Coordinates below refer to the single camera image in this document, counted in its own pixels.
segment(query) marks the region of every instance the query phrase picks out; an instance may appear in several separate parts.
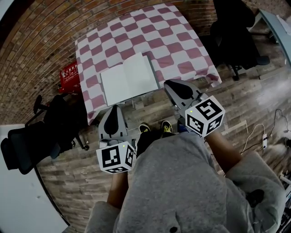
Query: red box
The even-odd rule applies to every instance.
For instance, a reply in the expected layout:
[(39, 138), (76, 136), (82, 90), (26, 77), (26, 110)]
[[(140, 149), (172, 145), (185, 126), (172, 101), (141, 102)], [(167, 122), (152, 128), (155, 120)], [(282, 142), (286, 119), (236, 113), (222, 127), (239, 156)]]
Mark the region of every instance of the red box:
[(60, 71), (60, 93), (82, 93), (77, 61)]

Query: forearm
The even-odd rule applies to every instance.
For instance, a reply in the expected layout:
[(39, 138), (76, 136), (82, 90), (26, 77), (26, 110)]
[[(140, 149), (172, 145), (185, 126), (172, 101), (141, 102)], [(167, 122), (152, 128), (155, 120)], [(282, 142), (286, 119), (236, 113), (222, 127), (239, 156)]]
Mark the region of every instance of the forearm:
[(112, 182), (107, 198), (107, 203), (121, 209), (127, 190), (127, 172), (114, 174), (112, 176)]
[(218, 131), (213, 131), (205, 139), (224, 173), (242, 159), (241, 154)]

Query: office chair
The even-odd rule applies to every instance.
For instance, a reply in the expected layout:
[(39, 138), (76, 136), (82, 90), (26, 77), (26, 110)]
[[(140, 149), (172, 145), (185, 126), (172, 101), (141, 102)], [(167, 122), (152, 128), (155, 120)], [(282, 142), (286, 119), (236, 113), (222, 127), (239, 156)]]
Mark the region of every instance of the office chair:
[(50, 127), (51, 130), (58, 132), (58, 144), (61, 147), (61, 153), (72, 149), (75, 145), (73, 141), (76, 138), (77, 142), (83, 150), (88, 150), (88, 145), (83, 145), (79, 137), (79, 123), (67, 102), (62, 96), (56, 95), (50, 103), (50, 106), (41, 104), (42, 97), (39, 95), (35, 101), (33, 111), (37, 114), (38, 109), (46, 111), (44, 123)]
[(44, 122), (10, 130), (1, 142), (1, 151), (8, 170), (19, 169), (26, 175), (41, 160), (60, 154), (60, 146)]
[(217, 21), (210, 29), (223, 61), (230, 65), (239, 80), (238, 70), (268, 65), (270, 59), (260, 56), (247, 27), (255, 23), (253, 12), (241, 0), (214, 0)]

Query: leg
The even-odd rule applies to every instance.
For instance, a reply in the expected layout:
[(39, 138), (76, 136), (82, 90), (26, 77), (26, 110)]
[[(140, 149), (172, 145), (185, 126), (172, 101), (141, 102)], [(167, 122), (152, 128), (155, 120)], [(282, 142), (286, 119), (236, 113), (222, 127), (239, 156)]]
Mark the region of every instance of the leg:
[(141, 124), (139, 126), (139, 130), (141, 132), (141, 135), (137, 143), (136, 158), (138, 158), (140, 154), (145, 152), (145, 150), (153, 141), (157, 140), (160, 137), (157, 132), (151, 132), (149, 126), (146, 124)]
[(163, 121), (162, 122), (161, 129), (162, 129), (162, 132), (163, 132), (162, 138), (170, 137), (170, 136), (174, 135), (173, 134), (172, 125), (168, 121)]

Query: person's arm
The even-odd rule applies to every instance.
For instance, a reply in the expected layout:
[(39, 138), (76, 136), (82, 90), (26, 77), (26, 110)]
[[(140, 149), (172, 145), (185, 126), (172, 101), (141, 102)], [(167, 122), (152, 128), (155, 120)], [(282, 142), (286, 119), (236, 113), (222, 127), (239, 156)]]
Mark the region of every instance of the person's arm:
[(114, 174), (112, 177), (107, 203), (121, 209), (127, 190), (127, 172)]
[(285, 190), (257, 152), (244, 157), (217, 131), (206, 136), (218, 164), (231, 180), (245, 194), (255, 190), (263, 191), (263, 200), (253, 208), (255, 232), (276, 232), (285, 207)]
[(242, 159), (241, 154), (217, 130), (207, 135), (205, 139), (224, 173)]
[(112, 233), (128, 189), (127, 172), (112, 175), (107, 202), (96, 202), (85, 233)]

